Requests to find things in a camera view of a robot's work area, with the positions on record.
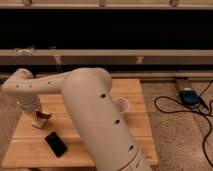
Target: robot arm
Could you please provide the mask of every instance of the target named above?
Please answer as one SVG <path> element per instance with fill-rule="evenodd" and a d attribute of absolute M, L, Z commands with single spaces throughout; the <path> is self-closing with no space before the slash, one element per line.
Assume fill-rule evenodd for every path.
<path fill-rule="evenodd" d="M 98 171 L 151 171 L 112 98 L 111 76 L 103 69 L 82 68 L 33 79 L 20 69 L 2 90 L 17 97 L 26 111 L 39 106 L 38 94 L 62 93 L 64 103 Z"/>

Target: terrazzo floor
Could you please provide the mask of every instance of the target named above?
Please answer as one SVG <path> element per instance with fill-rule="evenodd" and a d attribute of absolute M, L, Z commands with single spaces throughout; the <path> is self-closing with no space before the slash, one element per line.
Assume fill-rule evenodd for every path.
<path fill-rule="evenodd" d="M 196 82 L 193 87 L 200 92 L 208 83 Z M 200 116 L 189 113 L 162 114 L 154 107 L 153 101 L 160 95 L 177 98 L 175 85 L 172 82 L 143 82 L 142 89 L 146 107 L 150 116 L 153 137 L 159 159 L 159 165 L 153 171 L 211 171 L 213 170 L 202 152 L 202 138 L 208 127 Z M 203 95 L 206 102 L 213 99 L 213 85 Z M 160 103 L 165 110 L 180 109 L 179 106 L 166 100 Z M 10 138 L 14 132 L 21 110 L 15 99 L 0 92 L 0 163 L 5 155 Z M 207 143 L 207 151 L 213 161 L 213 135 Z M 42 169 L 44 171 L 92 171 L 92 169 Z"/>

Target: cable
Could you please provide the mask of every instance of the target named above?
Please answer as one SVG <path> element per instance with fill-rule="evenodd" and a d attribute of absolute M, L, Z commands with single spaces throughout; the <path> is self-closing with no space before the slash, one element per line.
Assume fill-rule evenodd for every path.
<path fill-rule="evenodd" d="M 206 86 L 206 88 L 203 89 L 203 91 L 200 93 L 199 97 L 201 97 L 208 89 L 209 87 L 212 85 L 213 80 L 210 81 L 210 83 Z"/>
<path fill-rule="evenodd" d="M 213 83 L 213 80 L 206 86 L 206 88 L 204 88 L 201 91 L 199 97 L 201 97 L 209 89 L 209 87 L 211 86 L 212 83 Z M 180 105 L 181 107 L 183 107 L 184 109 L 175 110 L 175 111 L 165 111 L 165 110 L 161 109 L 158 106 L 158 101 L 161 100 L 161 99 L 167 99 L 167 100 L 173 101 L 173 102 L 177 103 L 178 105 Z M 175 114 L 175 113 L 183 113 L 183 112 L 193 113 L 193 114 L 196 114 L 196 115 L 199 115 L 199 116 L 203 117 L 207 121 L 208 126 L 209 126 L 209 130 L 208 130 L 208 132 L 206 133 L 206 135 L 203 138 L 202 150 L 203 150 L 204 156 L 205 156 L 206 160 L 208 161 L 209 165 L 213 168 L 213 162 L 210 160 L 210 158 L 209 158 L 209 156 L 207 154 L 207 151 L 206 151 L 206 142 L 207 142 L 209 136 L 211 135 L 211 133 L 213 131 L 213 126 L 211 124 L 211 121 L 208 118 L 208 117 L 213 117 L 213 115 L 212 115 L 212 104 L 213 104 L 213 100 L 210 100 L 209 101 L 208 113 L 204 113 L 200 109 L 201 104 L 199 104 L 196 108 L 190 108 L 188 106 L 184 106 L 178 100 L 175 100 L 175 99 L 173 99 L 171 97 L 168 97 L 168 96 L 159 96 L 159 97 L 155 98 L 155 100 L 154 100 L 154 105 L 155 105 L 156 109 L 158 111 L 162 112 L 162 113 L 166 113 L 166 114 Z"/>

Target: table leg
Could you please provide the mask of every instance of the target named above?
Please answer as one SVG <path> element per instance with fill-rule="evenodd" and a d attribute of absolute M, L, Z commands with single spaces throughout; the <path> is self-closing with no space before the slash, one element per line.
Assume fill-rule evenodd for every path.
<path fill-rule="evenodd" d="M 39 168 L 28 168 L 30 171 L 42 171 L 41 169 Z"/>

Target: black backdrop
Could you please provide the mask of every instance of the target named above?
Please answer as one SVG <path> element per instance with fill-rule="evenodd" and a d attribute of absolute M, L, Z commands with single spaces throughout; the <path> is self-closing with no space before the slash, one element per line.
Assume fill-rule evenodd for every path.
<path fill-rule="evenodd" d="M 0 49 L 213 49 L 213 11 L 0 10 Z"/>

